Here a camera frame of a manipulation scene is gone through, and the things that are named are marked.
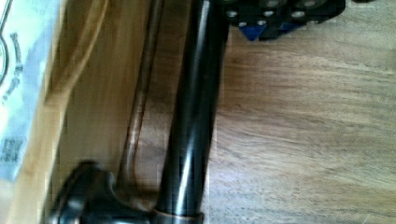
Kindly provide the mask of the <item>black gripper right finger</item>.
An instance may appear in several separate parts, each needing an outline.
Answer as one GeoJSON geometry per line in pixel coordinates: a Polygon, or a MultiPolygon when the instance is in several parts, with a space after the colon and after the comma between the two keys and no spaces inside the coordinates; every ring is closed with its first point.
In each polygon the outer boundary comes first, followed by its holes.
{"type": "Polygon", "coordinates": [[[358,3],[358,4],[368,4],[368,3],[374,2],[375,0],[351,0],[351,1],[358,3]]]}

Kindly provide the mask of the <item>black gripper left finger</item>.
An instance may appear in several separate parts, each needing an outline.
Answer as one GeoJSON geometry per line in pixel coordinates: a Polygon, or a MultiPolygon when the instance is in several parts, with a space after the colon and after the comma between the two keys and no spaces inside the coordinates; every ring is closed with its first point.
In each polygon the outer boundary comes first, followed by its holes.
{"type": "Polygon", "coordinates": [[[346,0],[222,0],[228,22],[249,41],[274,40],[343,13],[346,0]]]}

